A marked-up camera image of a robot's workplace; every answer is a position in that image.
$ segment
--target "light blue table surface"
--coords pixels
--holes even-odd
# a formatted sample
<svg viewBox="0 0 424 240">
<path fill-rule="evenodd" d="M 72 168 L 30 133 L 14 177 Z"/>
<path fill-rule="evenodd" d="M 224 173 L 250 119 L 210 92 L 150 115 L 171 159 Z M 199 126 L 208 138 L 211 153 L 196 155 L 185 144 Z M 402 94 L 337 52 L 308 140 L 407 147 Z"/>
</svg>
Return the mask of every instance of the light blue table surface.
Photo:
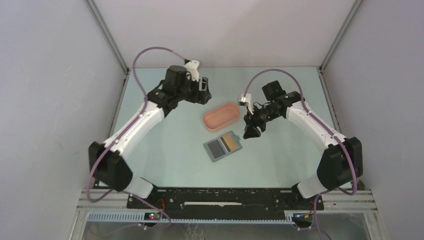
<svg viewBox="0 0 424 240">
<path fill-rule="evenodd" d="M 249 80 L 264 67 L 204 67 L 200 75 L 209 78 L 212 99 L 206 104 L 180 102 L 156 125 L 126 159 L 132 171 L 160 187 L 270 187 L 290 188 L 316 172 L 321 153 L 293 123 L 282 117 L 269 122 L 259 138 L 244 140 L 243 149 L 212 162 L 203 143 L 229 131 L 243 136 L 246 114 L 221 131 L 209 132 L 202 117 L 228 102 L 236 102 Z M 281 67 L 298 79 L 306 101 L 329 125 L 333 125 L 324 91 L 315 67 Z M 166 68 L 137 68 L 147 92 L 164 79 Z M 254 101 L 266 102 L 262 86 L 279 80 L 287 92 L 298 91 L 288 76 L 267 72 L 250 87 Z M 143 94 L 131 73 L 114 131 L 121 128 L 143 102 Z"/>
</svg>

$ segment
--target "gray wall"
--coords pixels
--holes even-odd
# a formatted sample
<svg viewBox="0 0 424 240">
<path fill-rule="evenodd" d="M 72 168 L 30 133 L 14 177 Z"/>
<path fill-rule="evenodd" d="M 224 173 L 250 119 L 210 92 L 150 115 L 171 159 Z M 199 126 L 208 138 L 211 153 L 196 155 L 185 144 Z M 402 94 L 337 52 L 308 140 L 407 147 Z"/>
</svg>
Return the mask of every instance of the gray wall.
<svg viewBox="0 0 424 240">
<path fill-rule="evenodd" d="M 325 76 L 390 239 L 422 239 L 424 1 L 365 0 Z"/>
<path fill-rule="evenodd" d="M 1 0 L 0 76 L 0 238 L 64 239 L 123 73 L 83 0 Z"/>
</svg>

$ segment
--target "wire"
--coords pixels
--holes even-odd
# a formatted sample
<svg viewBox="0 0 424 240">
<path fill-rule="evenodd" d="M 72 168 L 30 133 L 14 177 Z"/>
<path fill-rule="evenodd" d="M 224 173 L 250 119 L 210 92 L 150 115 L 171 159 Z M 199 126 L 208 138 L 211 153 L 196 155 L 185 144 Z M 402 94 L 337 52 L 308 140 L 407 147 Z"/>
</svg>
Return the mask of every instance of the wire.
<svg viewBox="0 0 424 240">
<path fill-rule="evenodd" d="M 281 69 L 277 69 L 277 68 L 270 68 L 270 69 L 263 70 L 263 71 L 257 73 L 249 81 L 249 83 L 247 84 L 246 90 L 244 91 L 244 97 L 246 97 L 246 94 L 248 93 L 249 88 L 250 88 L 252 82 L 257 77 L 259 77 L 260 75 L 262 75 L 264 73 L 267 73 L 267 72 L 279 72 L 279 73 L 286 74 L 287 76 L 289 76 L 294 81 L 294 83 L 296 83 L 297 88 L 299 89 L 299 93 L 300 93 L 300 101 L 301 101 L 302 107 L 305 110 L 306 114 L 309 115 L 312 119 L 314 119 L 319 125 L 321 125 L 324 128 L 324 130 L 327 131 L 327 133 L 330 135 L 330 138 L 334 138 L 334 140 L 340 145 L 341 149 L 343 150 L 343 153 L 344 153 L 344 155 L 345 155 L 345 157 L 347 159 L 347 163 L 349 164 L 350 173 L 352 174 L 352 181 L 353 181 L 352 192 L 348 192 L 348 191 L 346 191 L 346 190 L 344 190 L 344 189 L 342 189 L 340 187 L 338 187 L 337 189 L 340 190 L 340 191 L 342 191 L 343 193 L 345 193 L 347 195 L 350 195 L 350 196 L 355 195 L 356 192 L 357 192 L 357 190 L 358 190 L 358 181 L 357 181 L 357 177 L 356 177 L 356 173 L 355 173 L 354 164 L 352 162 L 352 159 L 351 159 L 351 156 L 349 155 L 348 150 L 346 149 L 346 147 L 342 143 L 342 141 L 334 134 L 334 132 L 330 128 L 328 128 L 317 116 L 315 116 L 315 114 L 313 112 L 310 112 L 310 109 L 309 108 L 306 107 L 304 93 L 302 91 L 301 85 L 299 84 L 299 81 L 293 75 L 291 75 L 287 71 L 284 71 L 284 70 L 281 70 Z M 314 201 L 314 204 L 313 204 L 313 217 L 315 218 L 316 230 L 318 231 L 318 234 L 319 234 L 319 237 L 320 237 L 321 240 L 323 239 L 323 236 L 322 236 L 321 232 L 322 233 L 324 233 L 324 232 L 323 232 L 323 230 L 320 229 L 320 226 L 318 225 L 317 201 L 318 201 L 318 198 L 319 198 L 320 195 L 327 194 L 329 192 L 331 192 L 331 191 L 329 191 L 329 190 L 328 191 L 324 191 L 324 192 L 316 195 L 315 201 Z"/>
<path fill-rule="evenodd" d="M 310 230 L 312 230 L 312 229 L 315 229 L 315 230 L 317 230 L 318 231 L 318 229 L 316 228 L 316 227 L 298 227 L 297 225 L 296 225 L 296 223 L 294 224 L 294 227 L 295 228 L 297 228 L 297 230 L 298 231 L 310 231 Z M 323 233 L 323 234 L 325 234 L 326 236 L 327 236 L 327 238 L 329 239 L 329 240 L 333 240 L 332 238 L 331 238 L 331 236 L 326 232 L 326 231 L 324 231 L 324 230 L 321 230 L 321 232 Z"/>
<path fill-rule="evenodd" d="M 134 61 L 132 62 L 132 73 L 134 74 L 135 81 L 137 82 L 138 86 L 140 87 L 140 89 L 141 89 L 141 91 L 142 91 L 142 93 L 144 95 L 144 104 L 143 104 L 143 107 L 141 108 L 140 114 L 138 114 L 124 128 L 123 131 L 121 131 L 121 133 L 112 141 L 111 144 L 109 144 L 109 146 L 107 146 L 104 149 L 104 151 L 100 154 L 100 156 L 98 156 L 97 160 L 94 162 L 93 167 L 91 168 L 90 173 L 89 173 L 89 176 L 88 176 L 88 182 L 87 182 L 87 187 L 86 187 L 86 196 L 87 196 L 88 201 L 90 201 L 91 203 L 97 203 L 98 201 L 104 199 L 108 194 L 110 194 L 112 192 L 112 189 L 110 189 L 107 192 L 105 192 L 102 196 L 100 196 L 99 198 L 92 198 L 91 197 L 91 193 L 90 193 L 91 181 L 92 181 L 94 172 L 96 171 L 97 167 L 99 166 L 99 163 L 103 160 L 103 158 L 108 153 L 108 151 L 128 132 L 129 129 L 131 129 L 131 127 L 141 118 L 140 116 L 142 116 L 142 114 L 146 111 L 146 108 L 147 108 L 147 104 L 148 104 L 149 99 L 148 99 L 146 90 L 144 89 L 144 87 L 143 87 L 142 83 L 140 82 L 139 78 L 137 77 L 137 73 L 136 73 L 136 62 L 137 62 L 137 60 L 139 59 L 139 57 L 142 54 L 144 54 L 145 52 L 150 51 L 150 50 L 165 50 L 165 51 L 168 51 L 168 52 L 170 52 L 170 53 L 178 56 L 179 58 L 183 59 L 184 61 L 187 60 L 187 58 L 181 56 L 177 52 L 175 52 L 175 51 L 173 51 L 173 50 L 171 50 L 169 48 L 161 47 L 161 46 L 148 47 L 148 48 L 142 50 L 141 52 L 139 52 L 137 54 L 137 56 L 135 56 Z M 139 197 L 139 196 L 137 196 L 135 194 L 133 194 L 133 197 L 136 198 L 136 199 L 138 199 L 139 201 L 143 202 L 145 205 L 147 205 L 147 206 L 149 206 L 149 207 L 151 207 L 151 208 L 159 211 L 162 215 L 164 215 L 168 219 L 168 221 L 169 221 L 169 223 L 166 225 L 165 228 L 167 228 L 167 227 L 169 227 L 171 225 L 171 218 L 163 210 L 160 210 L 160 209 L 156 208 L 155 206 L 151 205 L 150 203 L 148 203 L 147 201 L 145 201 L 144 199 L 142 199 L 141 197 Z M 129 227 L 132 227 L 134 225 L 135 224 L 129 224 L 127 226 L 121 227 L 121 228 L 119 228 L 117 230 L 114 230 L 114 231 L 112 231 L 110 233 L 106 233 L 105 236 L 108 236 L 110 234 L 116 233 L 117 231 L 120 231 L 122 229 L 126 229 L 126 228 L 129 228 Z M 163 228 L 164 227 L 155 227 L 155 229 L 163 229 Z"/>
<path fill-rule="evenodd" d="M 100 156 L 95 161 L 93 167 L 91 168 L 90 174 L 88 176 L 88 183 L 87 183 L 87 188 L 86 188 L 87 189 L 86 190 L 87 199 L 91 203 L 97 203 L 98 201 L 102 200 L 108 194 L 110 194 L 112 192 L 112 190 L 109 190 L 109 191 L 105 192 L 101 197 L 99 197 L 97 199 L 91 198 L 91 195 L 90 195 L 90 182 L 91 182 L 91 179 L 93 178 L 93 175 L 94 175 L 95 170 L 99 166 L 100 161 L 105 157 L 105 155 L 108 153 L 108 151 L 122 138 L 122 136 L 125 135 L 128 132 L 128 130 L 140 119 L 140 116 L 146 111 L 146 107 L 147 107 L 147 104 L 148 104 L 149 99 L 148 99 L 147 93 L 146 93 L 146 91 L 145 91 L 142 83 L 140 82 L 139 78 L 137 77 L 137 73 L 136 73 L 136 62 L 137 62 L 137 60 L 139 59 L 139 57 L 142 54 L 144 54 L 145 52 L 150 51 L 150 50 L 165 50 L 165 51 L 168 51 L 168 52 L 173 53 L 174 55 L 177 55 L 179 58 L 181 58 L 183 60 L 186 60 L 186 58 L 182 57 L 180 54 L 174 52 L 173 50 L 171 50 L 169 48 L 166 48 L 166 47 L 161 47 L 161 46 L 153 46 L 153 47 L 146 48 L 146 49 L 142 50 L 141 52 L 139 52 L 137 54 L 137 56 L 135 57 L 134 61 L 132 62 L 132 69 L 133 69 L 132 72 L 134 74 L 135 81 L 137 82 L 138 86 L 140 87 L 141 91 L 143 92 L 143 95 L 144 95 L 144 104 L 143 104 L 143 107 L 141 109 L 140 114 L 138 114 L 137 117 L 135 117 L 126 126 L 126 128 L 115 138 L 115 140 L 109 146 L 107 146 L 105 148 L 105 150 L 100 154 Z"/>
<path fill-rule="evenodd" d="M 164 199 L 163 199 L 163 198 L 159 198 L 159 200 L 158 200 L 158 201 L 160 201 L 160 202 L 162 203 L 162 210 L 163 210 L 163 211 L 165 211 L 166 206 L 165 206 L 165 201 L 164 201 Z"/>
</svg>

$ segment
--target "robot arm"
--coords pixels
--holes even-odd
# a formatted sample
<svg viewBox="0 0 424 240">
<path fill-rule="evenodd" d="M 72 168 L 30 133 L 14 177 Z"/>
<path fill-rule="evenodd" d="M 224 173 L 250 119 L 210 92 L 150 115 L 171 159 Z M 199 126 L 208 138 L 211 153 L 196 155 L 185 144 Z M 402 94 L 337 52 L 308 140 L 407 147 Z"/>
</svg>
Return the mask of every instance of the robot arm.
<svg viewBox="0 0 424 240">
<path fill-rule="evenodd" d="M 111 146 L 96 168 L 94 178 L 118 192 L 134 193 L 141 198 L 149 196 L 153 185 L 142 176 L 133 174 L 125 159 L 131 155 L 150 129 L 178 106 L 178 102 L 185 100 L 204 105 L 212 98 L 208 79 L 199 78 L 198 66 L 199 62 L 193 60 L 187 61 L 184 66 L 170 66 L 165 79 L 147 94 L 148 102 L 144 102 L 118 132 L 102 144 L 93 142 L 90 145 L 88 148 L 90 168 L 94 166 L 106 147 Z M 147 106 L 141 114 L 144 104 Z"/>
<path fill-rule="evenodd" d="M 269 102 L 260 109 L 252 104 L 250 94 L 246 96 L 242 94 L 239 98 L 239 105 L 247 107 L 243 138 L 260 137 L 261 132 L 266 130 L 267 122 L 283 117 L 302 129 L 322 152 L 316 174 L 292 187 L 293 192 L 299 194 L 301 199 L 311 198 L 352 181 L 347 158 L 336 138 L 346 147 L 352 159 L 356 177 L 362 175 L 362 145 L 356 137 L 346 138 L 334 130 L 314 113 L 306 101 L 303 106 L 298 92 L 286 93 L 278 81 L 268 83 L 262 91 Z"/>
</svg>

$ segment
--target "purple cable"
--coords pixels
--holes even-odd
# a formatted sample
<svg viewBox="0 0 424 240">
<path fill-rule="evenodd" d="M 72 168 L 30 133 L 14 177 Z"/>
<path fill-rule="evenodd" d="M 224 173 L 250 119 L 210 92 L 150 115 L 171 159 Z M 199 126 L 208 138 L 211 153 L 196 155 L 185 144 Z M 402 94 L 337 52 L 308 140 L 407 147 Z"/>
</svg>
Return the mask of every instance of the purple cable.
<svg viewBox="0 0 424 240">
<path fill-rule="evenodd" d="M 148 229 L 157 229 L 157 230 L 160 230 L 160 229 L 166 229 L 167 227 L 169 227 L 171 225 L 171 218 L 170 218 L 170 216 L 166 212 L 164 212 L 162 209 L 159 209 L 159 208 L 153 206 L 152 204 L 148 203 L 146 200 L 144 200 L 143 198 L 141 198 L 141 197 L 139 197 L 139 196 L 137 196 L 135 194 L 132 194 L 132 193 L 127 192 L 127 191 L 124 191 L 124 193 L 129 194 L 129 195 L 132 195 L 134 198 L 136 198 L 140 202 L 144 203 L 146 206 L 148 206 L 148 207 L 150 207 L 150 208 L 158 211 L 159 213 L 161 213 L 162 215 L 164 215 L 168 219 L 168 224 L 165 225 L 165 226 L 161 226 L 161 227 L 144 226 L 144 227 L 146 227 Z"/>
<path fill-rule="evenodd" d="M 178 54 L 177 52 L 174 52 L 173 50 L 171 50 L 171 49 L 169 49 L 169 48 L 166 48 L 166 47 L 161 47 L 161 46 L 153 46 L 153 47 L 149 47 L 149 48 L 146 48 L 146 49 L 144 49 L 143 51 L 141 51 L 141 52 L 139 52 L 138 54 L 137 54 L 137 56 L 135 57 L 135 59 L 134 59 L 134 61 L 132 62 L 132 69 L 133 69 L 133 73 L 134 73 L 134 78 L 135 78 L 135 81 L 137 82 L 137 84 L 138 84 L 138 86 L 140 87 L 140 89 L 141 89 L 141 91 L 142 91 L 142 93 L 143 93 L 143 95 L 144 95 L 144 104 L 143 104 L 143 107 L 142 107 L 142 109 L 141 109 L 141 111 L 140 111 L 140 114 L 138 114 L 137 115 L 137 117 L 135 117 L 125 128 L 124 128 L 124 130 L 115 138 L 115 140 L 109 145 L 109 146 L 107 146 L 105 149 L 104 149 L 104 151 L 100 154 L 100 156 L 97 158 L 97 160 L 95 161 L 95 163 L 93 164 L 93 167 L 91 168 L 91 170 L 90 170 L 90 173 L 89 173 L 89 176 L 88 176 L 88 183 L 87 183 L 87 188 L 86 188 L 86 196 L 87 196 L 87 199 L 88 199 L 88 201 L 90 201 L 91 203 L 97 203 L 98 201 L 100 201 L 100 200 L 102 200 L 102 199 L 104 199 L 108 194 L 110 194 L 111 192 L 112 192 L 112 189 L 110 189 L 110 190 L 108 190 L 107 192 L 105 192 L 102 196 L 100 196 L 99 198 L 92 198 L 91 197 L 91 193 L 90 193 L 90 183 L 91 183 L 91 180 L 92 180 L 92 178 L 93 178 L 93 175 L 94 175 L 94 172 L 95 172 L 95 170 L 97 169 L 97 167 L 99 166 L 99 163 L 100 163 L 100 161 L 102 161 L 102 159 L 105 157 L 105 155 L 106 155 L 106 153 L 115 145 L 115 143 L 117 143 L 121 138 L 122 138 L 122 136 L 123 135 L 125 135 L 127 132 L 128 132 L 128 130 L 140 119 L 140 115 L 142 115 L 145 111 L 146 111 L 146 107 L 147 107 L 147 103 L 148 103 L 148 101 L 149 101 L 149 99 L 148 99 L 148 96 L 147 96 L 147 93 L 146 93 L 146 90 L 144 89 L 144 87 L 143 87 L 143 85 L 142 85 L 142 83 L 140 82 L 140 80 L 139 80 L 139 78 L 137 77 L 137 74 L 136 74 L 136 62 L 137 62 L 137 60 L 139 59 L 139 57 L 142 55 L 142 54 L 144 54 L 145 52 L 147 52 L 147 51 L 150 51 L 150 50 L 165 50 L 165 51 L 168 51 L 168 52 L 170 52 L 170 53 L 173 53 L 174 55 L 177 55 L 179 58 L 181 58 L 181 59 L 183 59 L 183 60 L 187 60 L 185 57 L 183 57 L 183 56 L 181 56 L 180 54 Z M 148 203 L 147 201 L 145 201 L 144 199 L 142 199 L 141 197 L 139 197 L 139 196 L 137 196 L 137 195 L 134 195 L 133 194 L 133 197 L 135 197 L 136 199 L 138 199 L 138 200 L 140 200 L 141 202 L 143 202 L 145 205 L 147 205 L 147 206 L 149 206 L 149 207 L 151 207 L 151 208 L 153 208 L 153 209 L 155 209 L 155 210 L 157 210 L 157 211 L 159 211 L 160 213 L 162 213 L 162 215 L 164 215 L 167 219 L 168 219 L 168 224 L 165 226 L 165 227 L 152 227 L 152 228 L 154 228 L 154 229 L 164 229 L 164 228 L 167 228 L 167 227 L 169 227 L 170 225 L 171 225 L 171 218 L 163 211 L 163 210 L 161 210 L 161 209 L 158 209 L 158 208 L 156 208 L 155 206 L 153 206 L 153 205 L 151 205 L 150 203 Z M 118 228 L 118 229 L 116 229 L 116 230 L 114 230 L 114 231 L 112 231 L 112 232 L 109 232 L 109 233 L 106 233 L 106 234 L 103 234 L 103 236 L 108 236 L 108 235 L 111 235 L 111 234 L 113 234 L 113 233 L 116 233 L 116 232 L 118 232 L 118 231 L 120 231 L 120 230 L 122 230 L 122 229 L 126 229 L 126 228 L 129 228 L 129 227 L 133 227 L 133 226 L 138 226 L 138 224 L 129 224 L 129 225 L 126 225 L 126 226 L 124 226 L 124 227 L 121 227 L 121 228 Z"/>
<path fill-rule="evenodd" d="M 144 89 L 144 87 L 143 87 L 143 85 L 142 85 L 142 83 L 140 82 L 140 80 L 139 80 L 139 78 L 137 77 L 137 74 L 136 74 L 136 62 L 137 62 L 137 60 L 139 59 L 139 57 L 142 55 L 142 54 L 144 54 L 145 52 L 147 52 L 147 51 L 150 51 L 150 50 L 165 50 L 165 51 L 168 51 L 168 52 L 171 52 L 171 53 L 173 53 L 173 54 L 175 54 L 175 55 L 177 55 L 179 58 L 181 58 L 181 59 L 183 59 L 183 60 L 186 60 L 186 58 L 184 58 L 183 56 L 181 56 L 180 54 L 178 54 L 178 53 L 176 53 L 176 52 L 174 52 L 173 50 L 171 50 L 171 49 L 169 49 L 169 48 L 166 48 L 166 47 L 161 47 L 161 46 L 152 46 L 152 47 L 149 47 L 149 48 L 146 48 L 146 49 L 144 49 L 143 51 L 141 51 L 141 52 L 139 52 L 138 54 L 137 54 L 137 56 L 135 57 L 135 59 L 134 59 L 134 61 L 132 62 L 132 69 L 133 69 L 133 73 L 134 73 L 134 78 L 135 78 L 135 81 L 137 82 L 137 84 L 138 84 L 138 86 L 140 87 L 140 89 L 141 89 L 141 91 L 143 92 L 143 95 L 144 95 L 144 104 L 143 104 L 143 107 L 142 107 L 142 109 L 141 109 L 141 112 L 140 112 L 140 114 L 139 115 L 137 115 L 137 117 L 135 117 L 126 127 L 125 127 L 125 129 L 115 138 L 115 140 L 109 145 L 109 146 L 107 146 L 106 147 L 106 149 L 100 154 L 100 156 L 97 158 L 97 160 L 95 161 L 95 163 L 94 163 L 94 165 L 93 165 L 93 167 L 91 168 L 91 170 L 90 170 L 90 174 L 89 174 L 89 176 L 88 176 L 88 183 L 87 183 L 87 190 L 86 190 L 86 195 L 87 195 L 87 199 L 88 199 L 88 201 L 90 201 L 91 203 L 97 203 L 98 201 L 100 201 L 100 200 L 102 200 L 102 199 L 104 199 L 109 193 L 111 193 L 112 192 L 112 190 L 109 190 L 109 191 L 107 191 L 107 192 L 105 192 L 101 197 L 99 197 L 99 198 L 97 198 L 97 199 L 93 199 L 92 197 L 91 197 L 91 195 L 90 195 L 90 182 L 91 182 L 91 179 L 93 178 L 93 175 L 94 175 L 94 172 L 95 172 L 95 170 L 97 169 L 97 167 L 99 166 L 99 163 L 100 163 L 100 161 L 103 159 L 103 157 L 105 157 L 105 155 L 106 155 L 106 153 L 115 145 L 115 143 L 117 142 L 117 141 L 119 141 L 121 138 L 122 138 L 122 136 L 124 135 L 124 134 L 126 134 L 127 132 L 128 132 L 128 130 L 140 119 L 140 115 L 142 115 L 144 112 L 145 112 L 145 110 L 146 110 L 146 107 L 147 107 L 147 103 L 148 103 L 148 97 L 147 97 L 147 93 L 146 93 L 146 91 L 145 91 L 145 89 Z"/>
<path fill-rule="evenodd" d="M 352 190 L 352 192 L 348 192 L 348 191 L 346 191 L 346 190 L 344 190 L 344 189 L 342 189 L 342 188 L 337 188 L 337 189 L 339 189 L 340 191 L 342 191 L 343 193 L 345 193 L 345 194 L 347 194 L 347 195 L 355 195 L 356 194 L 356 192 L 357 192 L 357 190 L 358 190 L 358 183 L 357 183 L 357 178 L 356 178 L 356 174 L 355 174 L 355 168 L 354 168 L 354 164 L 352 163 L 352 159 L 351 159 L 351 156 L 349 155 L 349 153 L 348 153 L 348 150 L 346 149 L 346 147 L 345 147 L 345 145 L 342 143 L 342 141 L 337 137 L 337 136 L 334 136 L 334 132 L 331 130 L 331 129 L 329 129 L 317 116 L 315 116 L 315 114 L 313 114 L 312 112 L 310 112 L 309 111 L 309 109 L 306 107 L 306 104 L 305 104 L 305 99 L 304 99 L 304 93 L 303 93 L 303 91 L 302 91 L 302 88 L 301 88 L 301 85 L 299 84 L 299 81 L 293 76 L 293 75 L 291 75 L 289 72 L 287 72 L 287 71 L 284 71 L 284 70 L 281 70 L 281 69 L 277 69 L 277 68 L 270 68 L 270 69 L 266 69 L 266 70 L 263 70 L 263 71 L 261 71 L 261 72 L 259 72 L 258 74 L 256 74 L 250 81 L 249 81 L 249 83 L 247 84 L 247 87 L 246 87 L 246 90 L 244 91 L 244 96 L 246 97 L 246 94 L 248 93 L 248 91 L 249 91 L 249 88 L 250 88 L 250 86 L 251 86 L 251 84 L 253 83 L 253 81 L 257 78 L 257 77 L 259 77 L 260 75 L 262 75 L 262 74 L 264 74 L 264 73 L 267 73 L 267 72 L 279 72 L 279 73 L 283 73 L 283 74 L 286 74 L 287 76 L 289 76 L 293 81 L 294 81 L 294 83 L 296 83 L 296 85 L 297 85 L 297 88 L 299 89 L 299 93 L 300 93 L 300 101 L 301 101 L 301 103 L 302 103 L 302 106 L 303 106 L 303 109 L 305 110 L 305 112 L 312 118 L 312 119 L 314 119 L 319 125 L 321 125 L 326 131 L 327 131 L 327 133 L 328 134 L 330 134 L 330 136 L 332 137 L 332 138 L 334 138 L 335 140 L 336 140 L 336 142 L 340 145 L 340 147 L 341 147 L 341 149 L 343 150 L 343 153 L 344 153 L 344 155 L 346 156 L 346 158 L 347 158 L 347 163 L 349 164 L 349 168 L 350 168 L 350 173 L 352 174 L 352 179 L 353 179 L 353 190 Z"/>
<path fill-rule="evenodd" d="M 144 102 L 145 102 L 145 103 L 147 103 L 147 101 L 148 101 L 147 93 L 146 93 L 146 90 L 144 89 L 144 87 L 142 86 L 142 83 L 140 82 L 139 78 L 137 77 L 137 73 L 136 73 L 136 62 L 137 62 L 137 60 L 139 59 L 139 57 L 140 57 L 142 54 L 144 54 L 145 52 L 150 51 L 150 50 L 165 50 L 165 51 L 168 51 L 168 52 L 170 52 L 170 53 L 173 53 L 173 54 L 177 55 L 177 56 L 178 56 L 179 58 L 181 58 L 182 60 L 187 60 L 187 58 L 185 58 L 185 57 L 181 56 L 180 54 L 178 54 L 178 53 L 174 52 L 173 50 L 171 50 L 171 49 L 169 49 L 169 48 L 166 48 L 166 47 L 162 47 L 162 46 L 152 46 L 152 47 L 148 47 L 148 48 L 144 49 L 143 51 L 139 52 L 139 53 L 137 54 L 137 56 L 135 56 L 134 61 L 132 62 L 132 69 L 133 69 L 133 71 L 132 71 L 132 72 L 134 73 L 135 81 L 137 82 L 138 86 L 140 87 L 141 91 L 142 91 L 142 92 L 143 92 L 143 94 L 144 94 Z M 147 107 L 147 104 L 144 104 L 144 105 L 143 105 L 143 108 L 141 109 L 141 113 L 140 113 L 140 114 L 143 114 L 143 113 L 145 112 L 146 107 Z"/>
<path fill-rule="evenodd" d="M 303 93 L 303 91 L 302 91 L 302 88 L 301 88 L 301 85 L 299 84 L 299 82 L 298 82 L 298 80 L 293 76 L 293 75 L 291 75 L 290 73 L 288 73 L 287 71 L 284 71 L 284 70 L 281 70 L 281 69 L 277 69 L 277 68 L 270 68 L 270 69 L 266 69 L 266 70 L 263 70 L 263 71 L 261 71 L 261 72 L 259 72 L 258 74 L 256 74 L 250 81 L 249 81 L 249 83 L 247 84 L 247 87 L 246 87 L 246 90 L 244 91 L 244 97 L 246 97 L 246 94 L 248 93 L 248 91 L 249 91 L 249 87 L 251 86 L 251 84 L 252 84 L 252 82 L 257 78 L 257 77 L 259 77 L 260 75 L 262 75 L 262 74 L 264 74 L 264 73 L 267 73 L 267 72 L 279 72 L 279 73 L 283 73 L 283 74 L 286 74 L 287 76 L 289 76 L 295 83 L 296 83 L 296 85 L 297 85 L 297 87 L 299 88 L 299 93 L 300 93 L 300 101 L 301 101 L 301 103 L 302 103 L 302 106 L 303 106 L 303 109 L 305 110 L 305 112 L 307 113 L 307 115 L 309 115 L 312 119 L 314 119 L 319 125 L 321 125 L 326 131 L 327 131 L 327 133 L 328 134 L 330 134 L 330 136 L 331 136 L 331 138 L 334 138 L 335 139 L 335 141 L 340 145 L 340 147 L 341 147 L 341 149 L 343 150 L 343 153 L 344 153 L 344 155 L 346 156 L 346 159 L 347 159 L 347 163 L 349 164 L 349 168 L 350 168 L 350 173 L 352 174 L 352 180 L 353 180 L 353 189 L 352 189 L 352 192 L 348 192 L 348 191 L 346 191 L 346 190 L 344 190 L 344 189 L 342 189 L 342 188 L 340 188 L 340 187 L 338 187 L 337 189 L 338 190 L 340 190 L 340 191 L 342 191 L 343 193 L 345 193 L 345 194 L 347 194 L 347 195 L 350 195 L 350 196 L 353 196 L 353 195 L 355 195 L 356 194 L 356 192 L 357 192 L 357 190 L 358 190 L 358 182 L 357 182 L 357 177 L 356 177 L 356 174 L 355 174 L 355 168 L 354 168 L 354 164 L 353 164 L 353 162 L 352 162 L 352 159 L 351 159 L 351 156 L 349 155 L 349 153 L 348 153 L 348 150 L 346 149 L 346 147 L 345 147 L 345 145 L 342 143 L 342 141 L 337 137 L 337 136 L 335 136 L 334 135 L 334 132 L 330 129 L 330 128 L 328 128 L 317 116 L 315 116 L 315 114 L 313 114 L 312 112 L 310 112 L 309 111 L 309 109 L 306 107 L 306 104 L 305 104 L 305 99 L 304 99 L 304 93 Z M 323 239 L 323 236 L 322 236 L 322 234 L 321 234 L 321 232 L 322 233 L 325 233 L 326 235 L 327 235 L 327 237 L 329 238 L 329 239 L 331 239 L 331 237 L 326 233 L 326 232 L 324 232 L 323 230 L 321 230 L 320 229 L 320 226 L 318 225 L 318 218 L 317 218 L 317 201 L 318 201 L 318 198 L 320 197 L 320 195 L 323 195 L 323 194 L 327 194 L 327 193 L 329 193 L 330 191 L 329 190 L 327 190 L 327 191 L 324 191 L 324 192 L 322 192 L 322 193 L 320 193 L 320 194 L 318 194 L 318 195 L 316 195 L 316 197 L 315 197 L 315 201 L 314 201 L 314 204 L 313 204 L 313 217 L 315 218 L 315 225 L 316 225 L 316 230 L 318 231 L 318 234 L 319 234 L 319 238 L 322 240 Z"/>
<path fill-rule="evenodd" d="M 312 230 L 312 229 L 318 230 L 316 227 L 311 227 L 311 228 L 309 228 L 309 227 L 298 227 L 296 224 L 295 224 L 295 226 L 296 226 L 296 228 L 297 228 L 297 229 L 299 229 L 299 231 L 310 231 L 310 230 Z M 326 231 L 321 230 L 321 232 L 322 232 L 323 234 L 325 234 L 329 240 L 333 240 L 333 239 L 331 238 L 331 236 L 330 236 L 330 235 L 329 235 Z"/>
<path fill-rule="evenodd" d="M 150 208 L 158 211 L 159 213 L 161 213 L 163 216 L 165 216 L 168 219 L 168 224 L 165 225 L 165 226 L 161 226 L 161 227 L 151 227 L 151 226 L 146 226 L 146 225 L 142 225 L 142 224 L 140 225 L 140 223 L 131 223 L 131 224 L 125 225 L 123 227 L 117 228 L 117 229 L 115 229 L 113 231 L 110 231 L 108 233 L 101 233 L 101 234 L 100 233 L 93 232 L 93 230 L 91 229 L 91 225 L 89 225 L 88 226 L 88 231 L 90 232 L 90 234 L 92 234 L 92 235 L 94 235 L 96 237 L 106 237 L 106 236 L 112 235 L 112 234 L 117 233 L 117 232 L 119 232 L 121 230 L 124 230 L 124 229 L 127 229 L 127 228 L 131 228 L 131 227 L 141 227 L 141 226 L 143 226 L 144 228 L 147 228 L 147 229 L 161 230 L 161 229 L 166 229 L 167 227 L 169 227 L 171 225 L 171 218 L 170 218 L 170 216 L 168 214 L 166 214 L 162 209 L 159 209 L 159 208 L 153 206 L 152 204 L 148 203 L 146 200 L 144 200 L 143 198 L 141 198 L 141 197 L 139 197 L 139 196 L 137 196 L 135 194 L 132 194 L 132 193 L 127 192 L 127 191 L 123 191 L 123 192 L 126 193 L 126 194 L 128 194 L 128 195 L 131 195 L 133 198 L 136 198 L 137 200 L 141 201 L 143 204 L 145 204 L 148 207 L 150 207 Z"/>
</svg>

